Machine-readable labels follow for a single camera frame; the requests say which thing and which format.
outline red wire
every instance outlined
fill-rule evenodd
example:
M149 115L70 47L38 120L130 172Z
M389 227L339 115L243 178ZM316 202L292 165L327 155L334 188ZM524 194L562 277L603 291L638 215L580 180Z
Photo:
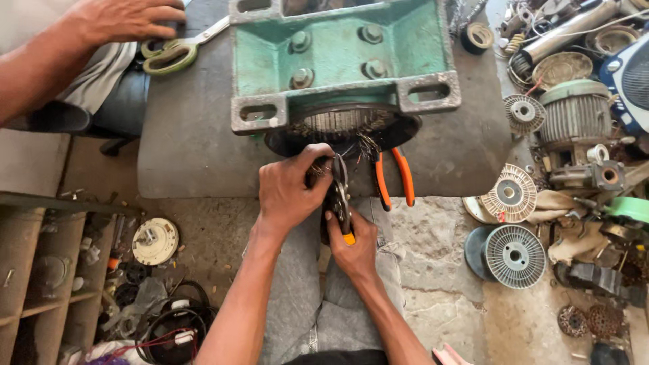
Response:
M543 76L539 77L539 80L537 81L536 85L532 86L532 88L525 93L525 96L530 96L532 91L536 90L536 88L538 88L539 85L541 85L541 80L543 80Z
M159 345L164 345L164 344L170 344L171 342L176 342L176 338L174 338L172 340L162 341L162 342L160 342L160 341L163 338L165 338L165 337L167 337L167 336L169 336L171 334L174 334L174 333L177 333L177 332L184 332L184 331L192 331L193 332L194 330L190 329L190 328L179 328L179 329L175 329L175 330L173 330L171 332L165 333L162 336L156 338L155 340L151 340L151 341L148 341L148 342L143 342L143 343L141 343L139 345L135 345L135 346L123 346L123 347L120 347L119 349L116 349L115 351L112 352L112 354L110 355L108 360L106 360L103 363L103 365L107 365L113 359L116 359L116 358L120 357L121 355L124 355L127 351L132 350L132 349L136 349L136 348L140 348L140 347L159 346ZM193 360L196 357L197 353L198 353L198 350L197 350L198 341L197 341L196 334L193 335L192 342L194 344L194 348L191 351L191 359Z

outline mounting bolt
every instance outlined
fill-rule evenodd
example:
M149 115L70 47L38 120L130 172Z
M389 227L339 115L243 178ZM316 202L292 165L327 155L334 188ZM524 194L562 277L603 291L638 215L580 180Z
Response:
M614 61L611 61L611 62L606 66L606 70L608 70L608 72L616 72L617 69L619 69L621 65L622 65L622 63L621 63L620 61L618 61L618 60L614 60Z
M311 34L305 31L299 31L291 37L291 47L297 53L306 51L311 45Z
M368 24L361 30L363 40L377 44L383 42L383 30L376 24Z
M313 84L313 71L310 68L301 68L293 72L291 84L294 89L303 89Z
M367 61L364 71L370 79L381 79L387 75L386 66L379 60Z

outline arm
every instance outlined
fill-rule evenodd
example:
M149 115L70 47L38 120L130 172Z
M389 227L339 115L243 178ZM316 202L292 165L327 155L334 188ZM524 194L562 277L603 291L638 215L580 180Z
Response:
M350 207L350 211L356 237L354 245L345 242L338 220L333 219L334 216L330 211L325 212L331 252L336 264L349 276L361 300L365 303L381 336L389 363L392 365L435 364L390 301L383 281L376 273L376 226L358 214L355 209Z
M282 243L292 228L322 205L333 179L330 168L325 169L327 173L307 188L306 171L316 158L333 155L327 144L309 145L299 156L259 170L261 211L250 233L241 268L202 343L196 364L257 363Z
M181 0L82 0L25 45L0 56L0 127L54 99L109 42L173 38Z

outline hand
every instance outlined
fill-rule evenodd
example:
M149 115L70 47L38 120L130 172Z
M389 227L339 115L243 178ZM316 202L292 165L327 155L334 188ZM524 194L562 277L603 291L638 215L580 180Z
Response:
M368 222L356 209L349 207L352 213L351 224L356 243L348 245L340 231L340 222L336 215L327 210L324 213L326 229L329 233L331 254L336 264L349 276L352 284L358 279L376 276L376 234L378 229Z
M181 0L81 0L64 15L94 46L150 38L174 38L176 30L157 23L187 20Z
M332 160L327 160L324 175L318 176L312 188L304 183L306 171L313 161L322 156L334 156L326 143L307 145L295 157L274 162L259 169L259 203L262 207L258 223L272 227L282 238L302 223L322 205L333 176Z

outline gray work surface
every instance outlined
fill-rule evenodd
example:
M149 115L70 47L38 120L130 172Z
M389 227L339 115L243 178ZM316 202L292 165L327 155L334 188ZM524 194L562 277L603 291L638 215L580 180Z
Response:
M185 36L199 34L227 14L226 1L193 0ZM236 136L230 130L229 32L202 45L187 69L152 77L138 157L143 197L256 197L259 167L280 159L263 136ZM474 56L456 42L453 53L462 105L422 116L422 129L403 145L416 196L484 194L510 149L493 52ZM347 166L350 194L375 195L369 163L350 160ZM403 196L391 153L384 153L384 170L389 194Z

